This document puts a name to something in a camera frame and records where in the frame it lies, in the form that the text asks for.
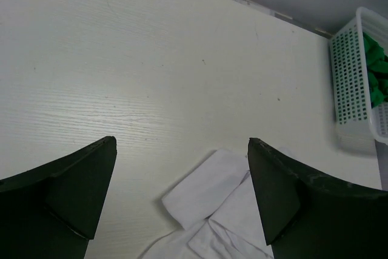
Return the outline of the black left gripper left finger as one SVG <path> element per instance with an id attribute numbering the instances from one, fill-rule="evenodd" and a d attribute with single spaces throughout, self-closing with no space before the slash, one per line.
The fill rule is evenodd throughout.
<path id="1" fill-rule="evenodd" d="M 1 180 L 1 258 L 84 258 L 117 156 L 106 136 Z"/>

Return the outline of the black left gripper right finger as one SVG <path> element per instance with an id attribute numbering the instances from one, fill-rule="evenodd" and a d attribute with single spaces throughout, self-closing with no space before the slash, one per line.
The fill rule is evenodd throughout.
<path id="1" fill-rule="evenodd" d="M 387 192 L 316 170 L 251 138 L 248 161 L 275 258 L 386 258 Z"/>

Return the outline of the white t shirt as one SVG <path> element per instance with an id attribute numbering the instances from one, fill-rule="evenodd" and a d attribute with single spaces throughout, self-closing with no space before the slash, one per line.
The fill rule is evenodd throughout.
<path id="1" fill-rule="evenodd" d="M 246 157 L 215 151 L 161 202 L 180 227 L 142 258 L 273 258 Z"/>

